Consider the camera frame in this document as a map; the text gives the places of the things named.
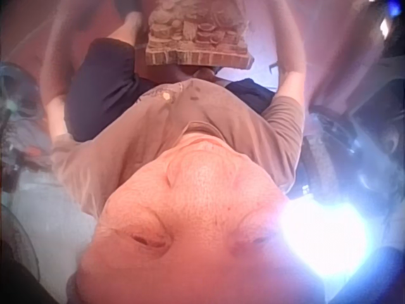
tiled floor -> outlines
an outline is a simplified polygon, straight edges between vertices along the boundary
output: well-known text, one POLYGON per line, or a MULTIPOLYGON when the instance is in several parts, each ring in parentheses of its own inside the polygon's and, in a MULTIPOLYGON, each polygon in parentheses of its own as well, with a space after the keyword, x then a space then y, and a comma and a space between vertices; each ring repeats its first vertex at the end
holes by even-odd
POLYGON ((24 171, 9 209, 34 246, 40 283, 59 303, 66 303, 66 282, 91 240, 95 220, 82 213, 54 176, 46 173, 24 171))

leg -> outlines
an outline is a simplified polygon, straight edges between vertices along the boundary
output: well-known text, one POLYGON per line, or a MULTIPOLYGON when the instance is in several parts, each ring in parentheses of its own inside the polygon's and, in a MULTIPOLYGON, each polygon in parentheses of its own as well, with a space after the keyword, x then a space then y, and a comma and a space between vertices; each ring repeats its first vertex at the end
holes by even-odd
POLYGON ((215 75, 214 70, 211 68, 200 69, 194 74, 194 77, 226 88, 259 115, 261 115, 262 112, 269 107, 275 95, 274 92, 271 92, 269 89, 258 85, 252 79, 244 79, 232 82, 219 78, 215 75))
POLYGON ((76 141, 95 138, 155 86, 134 73, 134 46, 141 26, 140 13, 133 11, 108 38, 90 45, 66 97, 65 120, 76 141))

short sleeve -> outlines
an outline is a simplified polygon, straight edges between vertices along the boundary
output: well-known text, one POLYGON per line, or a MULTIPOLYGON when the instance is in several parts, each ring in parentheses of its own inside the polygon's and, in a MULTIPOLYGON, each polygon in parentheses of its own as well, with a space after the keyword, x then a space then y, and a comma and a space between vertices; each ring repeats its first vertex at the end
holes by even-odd
POLYGON ((88 143, 75 142, 69 134, 59 136, 55 139, 51 158, 59 182, 79 203, 83 212, 97 219, 105 198, 88 143))
POLYGON ((284 192, 292 187, 301 153, 304 107, 288 97, 276 97, 263 112, 267 122, 269 145, 265 149, 275 183, 284 192))

man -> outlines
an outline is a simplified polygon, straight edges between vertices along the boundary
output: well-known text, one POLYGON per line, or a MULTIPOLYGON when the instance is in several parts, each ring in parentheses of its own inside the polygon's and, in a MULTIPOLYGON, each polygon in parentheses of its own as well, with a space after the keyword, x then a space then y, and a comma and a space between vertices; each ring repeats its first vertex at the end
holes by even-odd
POLYGON ((93 43, 70 84, 67 49, 86 4, 62 1, 41 87, 55 172, 98 219, 75 276, 80 301, 323 303, 278 234, 301 148, 306 64, 285 0, 264 1, 280 87, 261 115, 229 86, 153 88, 134 75, 135 1, 118 2, 123 26, 93 43))

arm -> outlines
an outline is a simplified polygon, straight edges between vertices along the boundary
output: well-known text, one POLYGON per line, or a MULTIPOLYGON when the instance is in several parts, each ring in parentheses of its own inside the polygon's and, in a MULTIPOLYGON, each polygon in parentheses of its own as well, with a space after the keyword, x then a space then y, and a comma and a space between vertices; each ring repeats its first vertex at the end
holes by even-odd
POLYGON ((278 91, 262 116, 268 142, 263 149, 269 172, 285 192, 293 185, 304 128, 304 46, 286 0, 266 0, 274 24, 280 72, 278 91))
POLYGON ((48 117, 51 139, 67 133, 65 124, 65 95, 70 86, 73 67, 70 49, 74 30, 72 20, 58 10, 47 44, 40 72, 40 93, 48 117))
POLYGON ((286 0, 266 3, 273 20, 280 74, 276 97, 290 97, 304 105, 306 57, 298 26, 286 0))

